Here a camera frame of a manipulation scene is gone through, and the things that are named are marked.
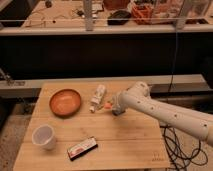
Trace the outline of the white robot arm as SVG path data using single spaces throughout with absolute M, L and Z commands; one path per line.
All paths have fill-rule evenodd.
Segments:
M 154 100 L 145 82 L 136 82 L 113 96 L 114 115 L 124 113 L 127 108 L 147 114 L 213 147 L 213 115 Z

